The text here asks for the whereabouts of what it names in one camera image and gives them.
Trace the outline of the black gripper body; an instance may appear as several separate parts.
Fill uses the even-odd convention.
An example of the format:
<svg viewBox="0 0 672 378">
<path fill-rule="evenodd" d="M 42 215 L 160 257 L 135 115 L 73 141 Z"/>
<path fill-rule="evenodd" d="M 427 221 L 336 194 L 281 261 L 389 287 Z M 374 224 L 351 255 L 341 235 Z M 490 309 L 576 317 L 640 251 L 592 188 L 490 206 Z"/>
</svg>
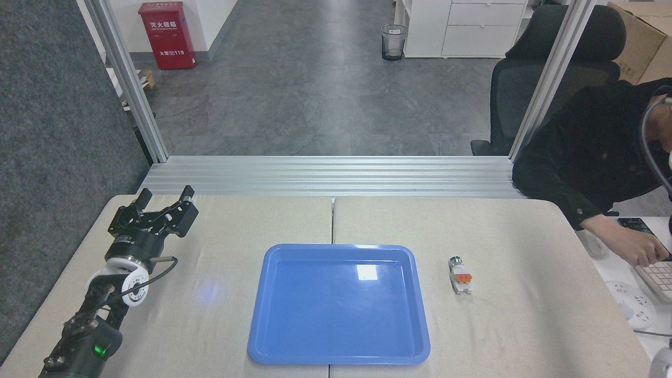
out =
<svg viewBox="0 0 672 378">
<path fill-rule="evenodd" d="M 123 230 L 116 235 L 108 249 L 105 260 L 124 258 L 138 261 L 143 266 L 155 266 L 152 258 L 161 256 L 165 245 L 165 236 L 148 230 Z"/>
</svg>

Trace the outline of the person's hand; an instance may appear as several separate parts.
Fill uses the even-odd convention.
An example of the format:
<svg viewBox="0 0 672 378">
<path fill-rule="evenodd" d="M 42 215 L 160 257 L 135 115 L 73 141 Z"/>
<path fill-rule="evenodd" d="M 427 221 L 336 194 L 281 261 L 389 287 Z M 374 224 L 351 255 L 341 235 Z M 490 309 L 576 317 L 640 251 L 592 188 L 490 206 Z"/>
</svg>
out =
<svg viewBox="0 0 672 378">
<path fill-rule="evenodd" d="M 670 257 L 670 252 L 652 234 L 615 225 L 607 243 L 612 252 L 631 266 L 648 267 Z"/>
</svg>

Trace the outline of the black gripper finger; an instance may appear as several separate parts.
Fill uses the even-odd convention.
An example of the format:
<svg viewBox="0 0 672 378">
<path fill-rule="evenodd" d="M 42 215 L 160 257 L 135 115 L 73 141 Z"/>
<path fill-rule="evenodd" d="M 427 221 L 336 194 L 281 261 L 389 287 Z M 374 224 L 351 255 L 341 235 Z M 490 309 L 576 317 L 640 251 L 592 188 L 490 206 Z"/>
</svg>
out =
<svg viewBox="0 0 672 378">
<path fill-rule="evenodd" d="M 199 215 L 199 210 L 192 201 L 194 195 L 194 189 L 189 185 L 185 186 L 177 202 L 151 218 L 151 232 L 155 235 L 174 234 L 180 238 L 185 237 Z"/>
<path fill-rule="evenodd" d="M 143 210 L 148 205 L 153 194 L 149 189 L 142 189 L 138 198 L 128 206 L 120 206 L 111 220 L 108 233 L 119 235 L 123 230 L 139 228 Z"/>
</svg>

